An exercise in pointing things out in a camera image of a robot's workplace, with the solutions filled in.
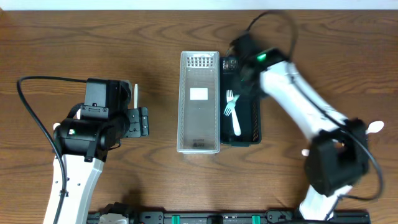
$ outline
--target green led light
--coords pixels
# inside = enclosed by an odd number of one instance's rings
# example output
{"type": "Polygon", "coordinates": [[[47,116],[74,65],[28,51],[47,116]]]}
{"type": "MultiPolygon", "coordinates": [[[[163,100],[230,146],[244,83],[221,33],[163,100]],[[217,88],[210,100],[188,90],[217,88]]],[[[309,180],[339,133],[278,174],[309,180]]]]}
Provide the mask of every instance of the green led light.
{"type": "Polygon", "coordinates": [[[262,62],[263,60],[266,59],[266,57],[267,57],[267,54],[260,54],[260,55],[257,56],[257,60],[259,62],[262,62]]]}
{"type": "Polygon", "coordinates": [[[253,215],[251,220],[252,224],[261,224],[261,217],[259,215],[253,215]]]}
{"type": "Polygon", "coordinates": [[[179,215],[172,216],[172,224],[180,224],[180,216],[179,215]]]}

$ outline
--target white knife handle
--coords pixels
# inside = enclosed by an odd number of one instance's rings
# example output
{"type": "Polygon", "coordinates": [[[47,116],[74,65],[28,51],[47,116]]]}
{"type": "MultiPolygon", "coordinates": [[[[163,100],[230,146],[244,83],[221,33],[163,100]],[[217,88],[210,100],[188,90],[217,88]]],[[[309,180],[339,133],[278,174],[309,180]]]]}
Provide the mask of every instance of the white knife handle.
{"type": "Polygon", "coordinates": [[[236,116],[235,109],[232,110],[232,125],[234,127],[234,133],[236,136],[240,136],[242,134],[241,127],[239,126],[238,117],[236,116]]]}
{"type": "Polygon", "coordinates": [[[138,106],[138,84],[134,85],[134,109],[138,106]]]}

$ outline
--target green clip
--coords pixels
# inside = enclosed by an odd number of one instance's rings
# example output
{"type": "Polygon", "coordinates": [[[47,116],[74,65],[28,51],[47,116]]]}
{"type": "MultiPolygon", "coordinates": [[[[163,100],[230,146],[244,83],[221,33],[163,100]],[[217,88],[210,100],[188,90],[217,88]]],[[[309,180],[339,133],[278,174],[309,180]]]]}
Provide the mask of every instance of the green clip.
{"type": "Polygon", "coordinates": [[[261,217],[259,215],[253,215],[251,219],[253,224],[261,224],[261,217]]]}
{"type": "Polygon", "coordinates": [[[172,216],[172,224],[180,224],[180,216],[179,215],[172,216]]]}

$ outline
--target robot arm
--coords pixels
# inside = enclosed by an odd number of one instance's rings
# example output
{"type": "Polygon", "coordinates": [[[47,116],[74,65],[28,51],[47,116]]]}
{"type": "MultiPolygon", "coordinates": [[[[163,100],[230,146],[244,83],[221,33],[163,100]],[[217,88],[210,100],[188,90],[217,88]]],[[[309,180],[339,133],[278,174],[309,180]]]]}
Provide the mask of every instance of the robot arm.
{"type": "MultiPolygon", "coordinates": [[[[113,146],[117,143],[120,146],[122,138],[148,135],[147,108],[127,108],[132,97],[131,88],[128,81],[88,79],[85,102],[73,107],[55,128],[53,138],[61,150],[67,174],[66,196],[58,224],[85,223],[108,151],[116,148],[113,146]],[[78,109],[81,119],[73,119],[78,109]]],[[[45,224],[54,222],[62,190],[62,172],[57,158],[53,166],[45,224]]]]}
{"type": "MultiPolygon", "coordinates": [[[[273,97],[283,107],[309,141],[318,136],[320,131],[333,131],[338,129],[338,126],[321,114],[302,95],[297,86],[336,121],[344,125],[345,120],[347,120],[347,117],[333,109],[318,95],[302,78],[292,63],[279,62],[270,66],[267,71],[261,72],[260,86],[265,93],[273,97]],[[287,66],[291,66],[290,74],[286,72],[287,66]],[[295,84],[292,83],[290,75],[295,77],[295,84]]],[[[333,195],[327,197],[310,186],[305,200],[300,204],[301,216],[307,220],[324,220],[326,216],[332,218],[333,213],[328,213],[333,209],[338,196],[347,194],[351,189],[352,185],[345,185],[337,189],[333,195]]]]}
{"type": "Polygon", "coordinates": [[[238,58],[236,94],[266,94],[289,114],[308,139],[305,173],[310,187],[299,211],[304,219],[327,220],[341,195],[368,172],[366,127],[331,107],[277,49],[262,50],[248,33],[231,43],[238,58]]]}

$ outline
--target white wall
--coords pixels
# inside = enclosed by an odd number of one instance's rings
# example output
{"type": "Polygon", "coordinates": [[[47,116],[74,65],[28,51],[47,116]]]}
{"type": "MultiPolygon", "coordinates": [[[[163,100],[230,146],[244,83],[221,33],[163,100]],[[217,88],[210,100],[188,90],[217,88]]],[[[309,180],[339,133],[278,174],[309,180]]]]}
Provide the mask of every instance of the white wall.
{"type": "Polygon", "coordinates": [[[398,9],[398,0],[0,0],[4,10],[398,9]]]}

